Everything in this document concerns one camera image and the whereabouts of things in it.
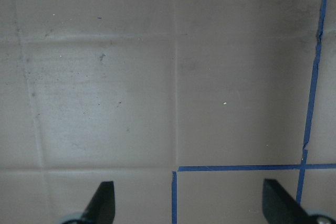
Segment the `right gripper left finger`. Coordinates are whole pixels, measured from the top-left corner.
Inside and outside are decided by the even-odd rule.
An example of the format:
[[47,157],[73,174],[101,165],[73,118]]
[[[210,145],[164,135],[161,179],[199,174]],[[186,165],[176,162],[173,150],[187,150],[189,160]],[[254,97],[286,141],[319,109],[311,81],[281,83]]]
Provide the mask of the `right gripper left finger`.
[[111,224],[116,216],[115,203],[114,182],[101,182],[83,213],[60,223]]

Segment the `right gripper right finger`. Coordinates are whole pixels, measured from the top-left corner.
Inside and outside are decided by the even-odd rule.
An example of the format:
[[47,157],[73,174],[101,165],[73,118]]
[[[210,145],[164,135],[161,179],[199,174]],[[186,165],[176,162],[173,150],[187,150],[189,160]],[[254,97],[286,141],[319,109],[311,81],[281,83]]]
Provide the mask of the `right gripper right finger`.
[[265,179],[262,188],[262,211],[269,224],[335,223],[326,215],[308,214],[275,179]]

